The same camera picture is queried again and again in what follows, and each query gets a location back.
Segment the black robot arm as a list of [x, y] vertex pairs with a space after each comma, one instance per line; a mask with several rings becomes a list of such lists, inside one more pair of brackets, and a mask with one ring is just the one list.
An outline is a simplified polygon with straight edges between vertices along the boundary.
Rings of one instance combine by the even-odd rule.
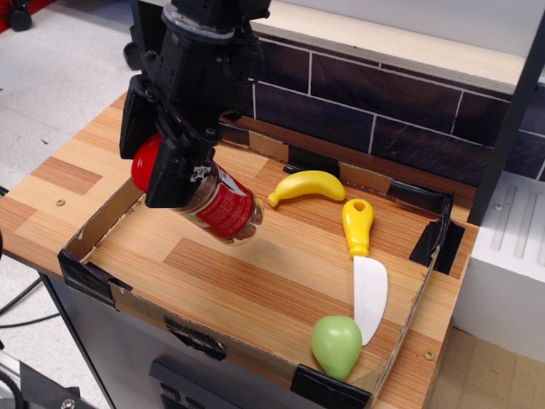
[[129, 81], [120, 156], [134, 159], [154, 134], [158, 156], [145, 187], [152, 208], [189, 204], [213, 163], [223, 114], [239, 107], [264, 70], [250, 22], [268, 1], [131, 3], [141, 73]]

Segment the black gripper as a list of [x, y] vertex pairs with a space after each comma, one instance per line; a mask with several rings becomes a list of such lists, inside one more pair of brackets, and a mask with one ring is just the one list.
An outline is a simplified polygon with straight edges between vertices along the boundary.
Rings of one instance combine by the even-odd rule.
[[[236, 109], [259, 78], [260, 45], [248, 27], [137, 29], [141, 73], [129, 80], [120, 157], [133, 159], [146, 141], [146, 205], [191, 209], [211, 195], [219, 118]], [[157, 132], [166, 138], [151, 137]]]

